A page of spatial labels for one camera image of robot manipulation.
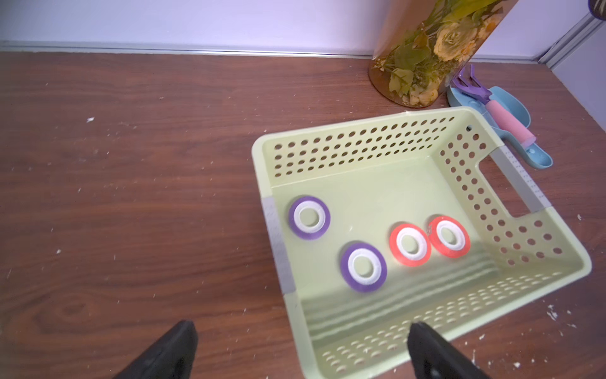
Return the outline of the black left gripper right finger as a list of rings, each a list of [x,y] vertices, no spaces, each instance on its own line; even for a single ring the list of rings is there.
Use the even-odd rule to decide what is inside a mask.
[[[407,347],[416,378],[490,379],[424,322],[415,322],[410,326]]]

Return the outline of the red tape roll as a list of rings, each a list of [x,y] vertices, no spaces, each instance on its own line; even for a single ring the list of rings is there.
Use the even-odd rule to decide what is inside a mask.
[[[432,253],[429,237],[414,224],[399,224],[394,227],[389,246],[394,258],[408,267],[424,265]]]
[[[453,259],[465,256],[471,248],[465,227],[449,216],[437,216],[430,221],[429,240],[440,254]]]

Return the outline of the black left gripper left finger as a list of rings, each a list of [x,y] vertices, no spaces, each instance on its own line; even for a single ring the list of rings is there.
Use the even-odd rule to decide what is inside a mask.
[[[119,378],[190,378],[198,345],[193,321],[182,320],[115,375]]]

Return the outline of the purple tape roll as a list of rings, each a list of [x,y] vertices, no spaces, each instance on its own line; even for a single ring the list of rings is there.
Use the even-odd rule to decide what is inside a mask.
[[[355,269],[355,262],[365,258],[371,264],[370,276],[362,276]],[[368,293],[380,289],[388,276],[387,263],[377,248],[369,243],[352,243],[342,253],[340,269],[343,279],[356,292]]]
[[[302,220],[302,213],[312,210],[317,214],[317,222],[308,226]],[[304,196],[296,199],[288,212],[290,229],[298,238],[315,240],[322,237],[331,224],[331,213],[328,206],[317,197]]]

